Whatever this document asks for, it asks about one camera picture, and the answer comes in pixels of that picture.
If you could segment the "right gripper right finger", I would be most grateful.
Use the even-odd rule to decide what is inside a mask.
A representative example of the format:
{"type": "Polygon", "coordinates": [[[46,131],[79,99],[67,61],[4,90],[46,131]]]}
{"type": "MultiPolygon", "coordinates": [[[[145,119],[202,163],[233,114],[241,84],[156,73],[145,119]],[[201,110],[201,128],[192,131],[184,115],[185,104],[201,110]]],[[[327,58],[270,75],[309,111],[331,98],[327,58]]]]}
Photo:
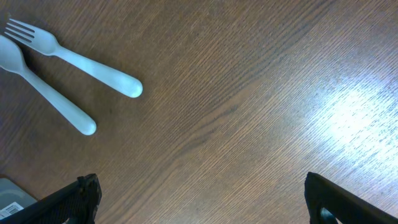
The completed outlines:
{"type": "Polygon", "coordinates": [[[311,224],[397,224],[396,217],[367,203],[317,173],[307,174],[304,196],[311,224]]]}

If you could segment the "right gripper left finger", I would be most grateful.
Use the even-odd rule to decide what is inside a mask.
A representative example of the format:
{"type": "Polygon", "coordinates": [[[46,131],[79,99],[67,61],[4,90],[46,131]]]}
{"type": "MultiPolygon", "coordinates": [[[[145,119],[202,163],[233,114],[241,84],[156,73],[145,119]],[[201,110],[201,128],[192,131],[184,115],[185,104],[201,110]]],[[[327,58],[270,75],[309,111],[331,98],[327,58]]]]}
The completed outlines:
{"type": "Polygon", "coordinates": [[[97,175],[88,174],[6,217],[1,224],[95,224],[101,197],[97,175]]]}

